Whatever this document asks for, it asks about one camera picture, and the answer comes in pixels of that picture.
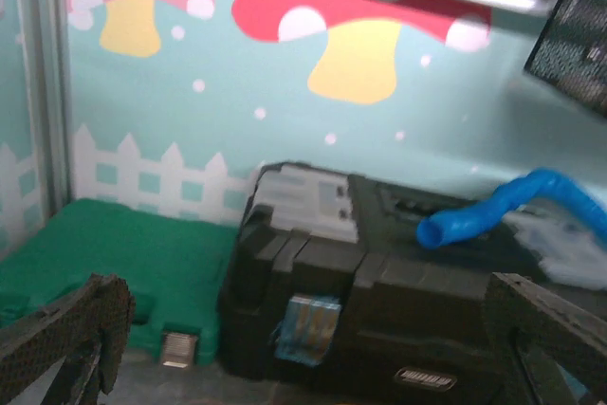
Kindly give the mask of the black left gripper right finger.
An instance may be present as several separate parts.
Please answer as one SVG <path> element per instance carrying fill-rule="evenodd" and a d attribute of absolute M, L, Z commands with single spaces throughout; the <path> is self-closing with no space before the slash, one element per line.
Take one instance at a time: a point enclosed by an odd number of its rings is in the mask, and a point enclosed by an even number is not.
<path fill-rule="evenodd" d="M 505 404 L 604 404 L 606 321 L 511 273 L 491 275 L 486 331 Z"/>

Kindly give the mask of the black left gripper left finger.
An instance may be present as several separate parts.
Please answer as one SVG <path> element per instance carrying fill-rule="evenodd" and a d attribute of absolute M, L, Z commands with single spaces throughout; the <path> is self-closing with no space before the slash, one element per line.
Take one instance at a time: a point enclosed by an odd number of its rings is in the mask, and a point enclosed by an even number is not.
<path fill-rule="evenodd" d="M 80 288 L 1 330 L 1 402 L 54 364 L 44 404 L 96 404 L 114 387 L 136 310 L 125 280 L 93 274 Z"/>

